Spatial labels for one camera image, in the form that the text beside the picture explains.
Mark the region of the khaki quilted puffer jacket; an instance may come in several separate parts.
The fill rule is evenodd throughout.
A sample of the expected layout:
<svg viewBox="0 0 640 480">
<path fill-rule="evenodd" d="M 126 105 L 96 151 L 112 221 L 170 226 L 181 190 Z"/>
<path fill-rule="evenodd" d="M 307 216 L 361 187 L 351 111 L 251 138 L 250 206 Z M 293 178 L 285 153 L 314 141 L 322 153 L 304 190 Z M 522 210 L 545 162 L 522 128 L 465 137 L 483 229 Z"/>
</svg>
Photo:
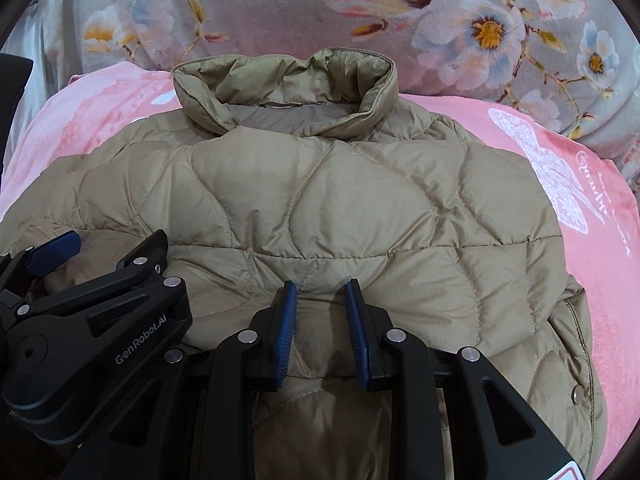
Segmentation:
<svg viewBox="0 0 640 480">
<path fill-rule="evenodd" d="M 78 229 L 87 251 L 60 288 L 164 230 L 202 350 L 293 281 L 288 378 L 254 419 L 259 478 L 386 474 L 392 402 L 356 385 L 350 278 L 426 344 L 483 352 L 593 476 L 606 408 L 587 295 L 527 159 L 402 98 L 377 53 L 221 55 L 172 78 L 175 110 L 52 162 L 9 206 L 2 247 Z"/>
</svg>

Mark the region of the pink bow-print blanket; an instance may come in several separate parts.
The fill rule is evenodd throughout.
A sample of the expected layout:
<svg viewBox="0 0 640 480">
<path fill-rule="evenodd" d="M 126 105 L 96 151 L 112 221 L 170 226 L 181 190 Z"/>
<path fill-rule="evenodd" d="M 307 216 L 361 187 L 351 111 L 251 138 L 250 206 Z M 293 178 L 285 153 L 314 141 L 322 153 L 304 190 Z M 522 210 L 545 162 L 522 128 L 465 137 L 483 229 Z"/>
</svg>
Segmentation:
<svg viewBox="0 0 640 480">
<path fill-rule="evenodd" d="M 157 102 L 156 99 L 153 99 L 149 93 L 139 93 L 136 96 L 121 96 L 119 99 L 119 104 L 119 115 L 128 119 L 127 126 L 135 122 L 140 113 L 167 112 L 167 110 L 163 110 L 163 107 L 160 105 L 160 103 Z M 597 373 L 602 392 L 604 394 L 606 408 L 604 379 L 600 369 L 600 354 L 596 346 L 597 332 L 593 325 L 592 300 L 587 287 L 588 276 L 586 273 L 586 266 L 594 263 L 594 260 L 596 260 L 598 257 L 603 257 L 606 261 L 614 261 L 625 260 L 627 255 L 626 252 L 624 252 L 620 247 L 620 238 L 622 237 L 620 231 L 608 229 L 605 225 L 604 205 L 606 203 L 606 200 L 608 199 L 608 196 L 606 196 L 605 192 L 602 191 L 603 181 L 600 177 L 588 174 L 588 171 L 586 170 L 586 163 L 590 161 L 590 155 L 588 153 L 586 153 L 581 148 L 573 148 L 573 151 L 571 151 L 569 155 L 563 157 L 559 156 L 552 150 L 552 148 L 550 148 L 547 133 L 544 133 L 537 126 L 531 124 L 528 120 L 520 115 L 509 112 L 508 110 L 504 110 L 503 108 L 495 105 L 488 105 L 484 107 L 474 107 L 473 116 L 478 119 L 484 126 L 491 128 L 491 130 L 494 130 L 498 134 L 500 140 L 506 142 L 505 148 L 495 148 L 496 150 L 503 150 L 518 154 L 529 161 L 542 188 L 544 189 L 544 192 L 546 192 L 550 202 L 552 203 L 552 206 L 556 213 L 556 218 L 558 218 L 559 220 L 562 237 L 564 240 L 566 270 L 575 279 L 575 281 L 580 286 L 582 286 L 583 289 L 585 289 L 587 295 L 589 318 L 592 330 L 591 359 L 593 362 L 594 370 Z M 29 293 L 25 301 L 15 310 L 9 310 L 7 308 L 1 307 L 1 375 L 4 371 L 3 362 L 4 357 L 6 356 L 6 348 L 8 348 L 8 333 L 17 318 L 22 318 L 23 316 L 28 315 L 32 310 L 34 304 L 42 298 L 47 298 L 56 294 L 57 292 L 62 292 L 63 290 L 70 289 L 76 285 L 80 285 L 82 283 L 91 281 L 94 278 L 99 278 L 100 276 L 113 272 L 116 268 L 116 264 L 119 263 L 119 261 L 122 260 L 122 258 L 124 258 L 128 254 L 128 252 L 131 252 L 137 245 L 139 245 L 152 234 L 150 233 L 149 235 L 145 235 L 145 237 L 143 237 L 140 242 L 134 244 L 133 248 L 128 249 L 122 256 L 118 257 L 114 263 L 110 264 L 105 270 L 101 271 L 94 278 L 89 278 L 87 281 L 84 281 L 82 283 L 70 284 L 60 288 L 55 288 L 50 285 L 50 279 L 52 278 L 52 276 L 55 273 L 67 270 L 73 261 L 75 261 L 78 257 L 85 255 L 87 251 L 86 242 L 80 235 L 78 229 L 65 229 L 61 233 L 49 236 L 42 242 L 35 242 L 23 248 L 6 249 L 1 245 L 2 255 L 8 252 L 12 256 L 15 256 L 18 252 L 28 246 L 38 247 L 48 240 L 52 240 L 52 238 L 55 238 L 67 231 L 75 231 L 79 234 L 81 238 L 80 252 L 78 252 L 76 256 L 73 256 L 73 258 L 70 258 L 70 260 L 57 268 L 55 271 L 48 274 L 41 281 L 38 281 L 35 285 L 32 285 L 32 288 L 29 289 Z M 156 275 L 161 276 L 162 278 L 181 278 L 186 283 L 186 280 L 182 276 L 172 273 L 169 269 L 168 253 L 166 269 L 163 270 L 161 274 Z M 280 294 L 280 290 L 282 289 L 282 286 L 286 281 L 291 280 L 284 280 L 274 296 L 268 298 L 257 311 L 271 306 L 276 301 Z M 344 288 L 346 283 L 342 286 L 343 298 L 341 302 L 345 313 L 346 307 Z M 371 301 L 368 301 L 364 296 L 361 285 L 360 288 L 362 291 L 363 299 L 367 304 L 383 308 L 388 312 L 386 308 L 377 306 L 376 304 L 372 304 Z M 300 292 L 297 286 L 296 289 L 297 321 L 298 307 L 302 296 L 300 296 Z M 188 294 L 192 315 L 192 323 L 188 328 L 188 330 L 190 330 L 194 322 L 194 310 L 191 304 L 188 289 L 186 289 L 186 293 Z M 249 326 L 250 320 L 252 319 L 254 314 L 252 314 L 247 321 L 243 322 L 240 327 L 237 330 L 234 330 L 229 336 Z M 156 433 L 157 442 L 160 446 L 160 452 L 162 452 L 163 457 L 164 433 L 167 429 L 167 408 L 164 407 L 164 402 L 169 399 L 169 396 L 165 392 L 164 387 L 164 383 L 166 382 L 166 366 L 169 364 L 180 362 L 185 356 L 190 356 L 191 354 L 202 351 L 213 350 L 218 346 L 218 344 L 220 344 L 220 342 L 218 342 L 218 344 L 215 344 L 213 348 L 202 350 L 186 342 L 186 333 L 178 344 L 171 347 L 165 352 L 162 365 L 154 375 L 151 385 L 149 385 L 149 394 L 148 398 L 145 401 L 145 406 L 147 406 L 148 408 L 156 408 L 157 411 L 160 411 L 160 414 L 162 414 L 162 426 L 160 426 L 160 429 L 157 429 Z M 352 341 L 350 340 L 349 335 L 348 321 L 347 336 L 348 353 L 354 360 L 355 364 L 354 352 L 352 351 Z M 388 398 L 390 398 L 390 393 L 387 391 L 370 391 L 366 388 L 363 388 L 359 379 L 358 372 L 356 370 L 356 364 L 355 372 L 356 385 L 358 389 L 365 393 L 374 394 L 375 396 L 387 396 Z M 288 374 L 286 374 L 283 385 L 280 389 L 278 389 L 278 391 L 267 392 L 260 395 L 258 401 L 256 402 L 254 419 L 265 398 L 267 396 L 270 396 L 270 394 L 279 393 L 282 391 L 286 378 L 288 378 Z M 602 453 L 597 462 L 596 470 L 594 471 L 593 476 L 587 477 L 584 472 L 582 472 L 584 475 L 581 479 L 597 478 L 600 476 L 600 474 L 603 474 L 608 469 L 609 464 L 615 462 L 615 453 L 609 450 L 605 443 L 607 436 L 608 409 L 606 408 L 606 434 Z M 450 456 L 447 456 L 445 458 L 445 470 L 446 476 L 443 479 L 457 479 L 454 476 L 454 471 L 452 470 L 452 458 Z"/>
</svg>

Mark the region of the grey floral quilt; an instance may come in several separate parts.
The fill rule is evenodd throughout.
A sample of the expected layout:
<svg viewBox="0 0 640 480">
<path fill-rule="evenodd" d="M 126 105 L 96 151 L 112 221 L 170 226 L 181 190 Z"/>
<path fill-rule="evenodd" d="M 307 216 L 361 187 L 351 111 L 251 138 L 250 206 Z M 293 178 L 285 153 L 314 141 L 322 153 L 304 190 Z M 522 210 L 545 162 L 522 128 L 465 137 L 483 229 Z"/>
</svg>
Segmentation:
<svg viewBox="0 0 640 480">
<path fill-rule="evenodd" d="M 402 92 L 509 105 L 639 177 L 639 43 L 612 0 L 37 0 L 57 84 L 119 61 L 383 53 Z"/>
</svg>

